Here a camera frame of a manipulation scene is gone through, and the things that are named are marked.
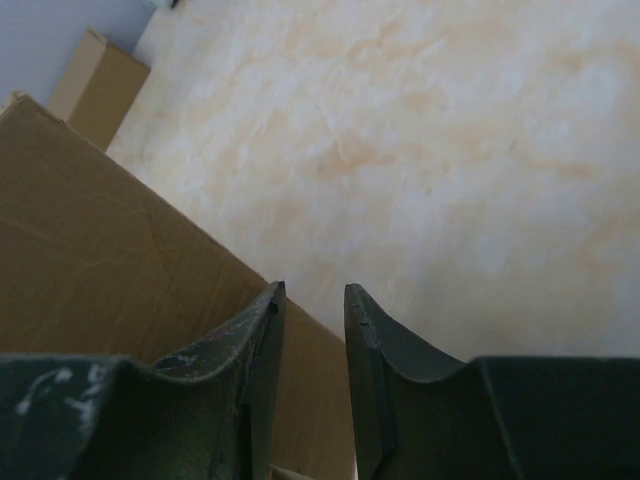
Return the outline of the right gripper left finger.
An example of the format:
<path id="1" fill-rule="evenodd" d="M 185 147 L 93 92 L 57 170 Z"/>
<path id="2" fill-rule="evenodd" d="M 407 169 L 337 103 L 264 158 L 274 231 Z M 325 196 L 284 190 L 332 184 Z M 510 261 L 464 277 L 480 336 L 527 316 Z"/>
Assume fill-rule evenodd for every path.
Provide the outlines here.
<path id="1" fill-rule="evenodd" d="M 115 355 L 1 358 L 5 479 L 264 479 L 286 291 L 146 366 Z"/>

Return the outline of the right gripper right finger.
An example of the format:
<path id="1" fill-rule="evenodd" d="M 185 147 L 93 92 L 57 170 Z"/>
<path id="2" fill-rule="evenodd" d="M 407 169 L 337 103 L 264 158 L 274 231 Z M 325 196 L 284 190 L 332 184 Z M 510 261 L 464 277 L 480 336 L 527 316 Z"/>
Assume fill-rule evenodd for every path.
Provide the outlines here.
<path id="1" fill-rule="evenodd" d="M 362 479 L 635 479 L 635 358 L 460 361 L 390 317 L 360 285 L 344 328 Z"/>

